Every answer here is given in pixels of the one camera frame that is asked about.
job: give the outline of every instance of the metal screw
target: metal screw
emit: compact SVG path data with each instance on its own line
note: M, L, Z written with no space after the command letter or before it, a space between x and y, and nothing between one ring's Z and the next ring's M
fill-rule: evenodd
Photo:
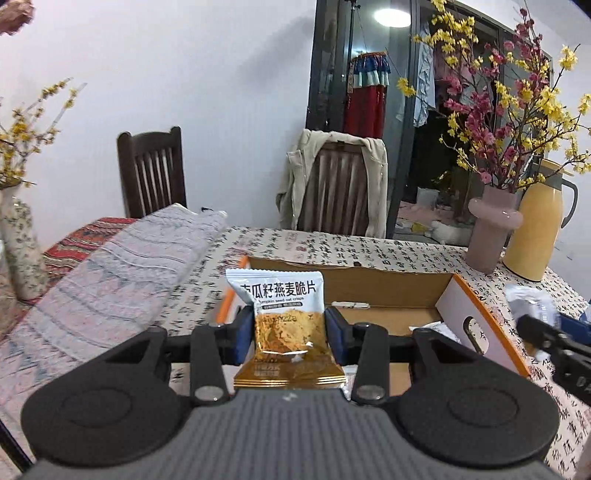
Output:
M195 390L195 397L201 401L218 401L223 397L223 390L215 385L204 385Z
M384 389L378 385L361 385L357 389L357 396L363 400L381 400L384 395Z

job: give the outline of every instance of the wooden chair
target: wooden chair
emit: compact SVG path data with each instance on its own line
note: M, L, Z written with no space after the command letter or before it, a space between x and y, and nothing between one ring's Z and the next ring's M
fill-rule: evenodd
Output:
M142 218L173 203L187 206L183 174L181 129L146 132L117 138L125 210Z
M325 143L314 161L297 229L364 236L368 178L359 145Z

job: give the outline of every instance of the pink vase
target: pink vase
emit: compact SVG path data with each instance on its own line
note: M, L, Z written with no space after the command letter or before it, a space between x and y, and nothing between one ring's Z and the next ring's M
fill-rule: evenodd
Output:
M507 235L519 228L523 216L515 210L517 195L491 186L484 187L481 199L472 199L468 209L476 217L466 263L482 273L493 273L501 257Z

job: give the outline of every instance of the beige jacket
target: beige jacket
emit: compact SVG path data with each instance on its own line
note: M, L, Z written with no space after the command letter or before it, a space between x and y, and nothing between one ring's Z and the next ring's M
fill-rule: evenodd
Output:
M388 159L384 142L378 138L359 138L339 132L308 129L304 129L297 145L287 153L287 165L276 198L281 228L296 229L312 165L326 142L345 142L362 146L368 176L369 225L365 235L385 238Z

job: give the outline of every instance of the thermos handle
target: thermos handle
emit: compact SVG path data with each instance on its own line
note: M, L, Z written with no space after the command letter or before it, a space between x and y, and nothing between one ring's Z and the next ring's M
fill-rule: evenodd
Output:
M564 220L562 220L562 225L560 225L560 228L564 228L566 224L570 222L570 219L574 214L574 209L577 208L577 202L579 201L579 190L573 182L563 179L562 185L566 185L567 187L570 187L574 190L574 199L573 206L570 208L569 214L564 218Z

